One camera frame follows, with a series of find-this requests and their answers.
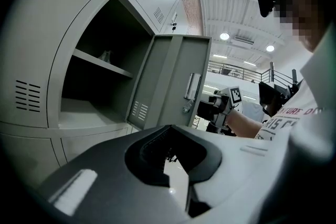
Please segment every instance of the open locker door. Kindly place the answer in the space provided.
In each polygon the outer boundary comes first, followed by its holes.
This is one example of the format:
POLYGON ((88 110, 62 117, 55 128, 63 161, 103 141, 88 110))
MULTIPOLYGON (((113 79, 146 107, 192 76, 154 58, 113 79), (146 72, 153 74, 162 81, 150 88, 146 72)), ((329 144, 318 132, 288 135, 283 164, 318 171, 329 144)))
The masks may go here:
POLYGON ((191 126, 200 102, 211 38, 156 35, 144 59, 128 121, 140 129, 191 126))

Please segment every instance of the air vent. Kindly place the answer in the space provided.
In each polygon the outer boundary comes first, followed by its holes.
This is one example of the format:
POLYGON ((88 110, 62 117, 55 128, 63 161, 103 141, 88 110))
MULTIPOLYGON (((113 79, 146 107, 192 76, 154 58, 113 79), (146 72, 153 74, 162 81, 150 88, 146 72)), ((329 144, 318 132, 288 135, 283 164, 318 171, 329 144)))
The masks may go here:
POLYGON ((40 86, 17 80, 15 105, 17 109, 40 112, 40 86))
POLYGON ((154 12, 155 18, 158 20, 160 24, 163 23, 164 15, 161 12, 160 8, 157 8, 156 11, 154 12))
POLYGON ((137 117, 138 119, 144 121, 147 116, 147 110, 148 106, 139 103, 138 101, 135 101, 133 110, 132 110, 132 115, 137 117))
POLYGON ((244 43, 248 43, 250 45, 253 45, 254 44, 254 41, 250 40, 250 39, 247 39, 247 38, 243 38, 243 37, 238 37, 238 36, 235 36, 235 40, 236 41, 240 41, 240 42, 244 42, 244 43))

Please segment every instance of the gray locker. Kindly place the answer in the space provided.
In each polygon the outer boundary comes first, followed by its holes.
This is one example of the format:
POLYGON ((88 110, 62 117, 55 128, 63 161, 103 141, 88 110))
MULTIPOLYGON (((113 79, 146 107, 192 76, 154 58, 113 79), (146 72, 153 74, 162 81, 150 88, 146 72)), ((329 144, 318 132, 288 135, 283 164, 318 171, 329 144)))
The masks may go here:
POLYGON ((0 133, 0 141, 18 176, 30 187, 36 188, 59 168, 49 138, 0 133))
POLYGON ((0 37, 0 121, 48 127, 47 87, 59 44, 90 0, 16 0, 0 37))
POLYGON ((140 129, 191 126, 203 87, 211 38, 154 36, 135 89, 128 121, 140 129), (187 97, 193 87, 193 97, 187 97), (190 104, 188 111, 183 112, 190 104))

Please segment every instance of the ceiling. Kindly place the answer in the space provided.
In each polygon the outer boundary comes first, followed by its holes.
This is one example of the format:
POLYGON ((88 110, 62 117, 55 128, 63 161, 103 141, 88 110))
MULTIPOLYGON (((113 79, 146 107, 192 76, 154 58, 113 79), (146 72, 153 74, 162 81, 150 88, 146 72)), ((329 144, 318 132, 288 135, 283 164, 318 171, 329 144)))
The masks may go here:
POLYGON ((286 46, 273 16, 260 15, 257 0, 201 0, 201 6, 204 35, 213 38, 210 60, 253 69, 244 61, 258 67, 265 61, 270 62, 277 51, 286 46), (230 35, 227 41, 219 37, 224 32, 230 35), (250 39, 254 44, 251 48, 238 47, 232 44, 235 36, 250 39), (273 45, 275 50, 267 52, 268 45, 273 45), (227 56, 227 59, 213 57, 213 54, 227 56))

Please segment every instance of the ceiling light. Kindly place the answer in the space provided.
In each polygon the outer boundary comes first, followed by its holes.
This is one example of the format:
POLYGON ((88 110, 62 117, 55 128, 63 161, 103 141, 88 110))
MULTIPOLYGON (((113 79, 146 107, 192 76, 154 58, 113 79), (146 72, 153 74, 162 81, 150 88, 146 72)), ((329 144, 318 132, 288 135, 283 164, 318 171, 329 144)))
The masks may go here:
POLYGON ((214 54, 214 57, 220 57, 220 58, 227 58, 226 56, 223 56, 223 55, 218 55, 218 54, 214 54))
POLYGON ((257 65, 255 65, 254 63, 251 63, 251 62, 246 62, 246 61, 244 61, 244 63, 248 63, 249 65, 251 65, 251 66, 257 66, 257 65))
POLYGON ((222 40, 228 40, 230 35, 228 33, 222 33, 219 37, 222 40))
POLYGON ((269 52, 274 51, 274 46, 269 45, 269 46, 266 48, 266 50, 269 51, 269 52))
POLYGON ((246 95, 243 95, 243 97, 246 97, 246 98, 250 98, 250 99, 256 100, 255 98, 248 97, 248 96, 246 96, 246 95))
POLYGON ((219 90, 219 88, 215 88, 215 87, 211 87, 209 85, 204 85, 205 87, 211 88, 211 89, 215 89, 215 90, 219 90))

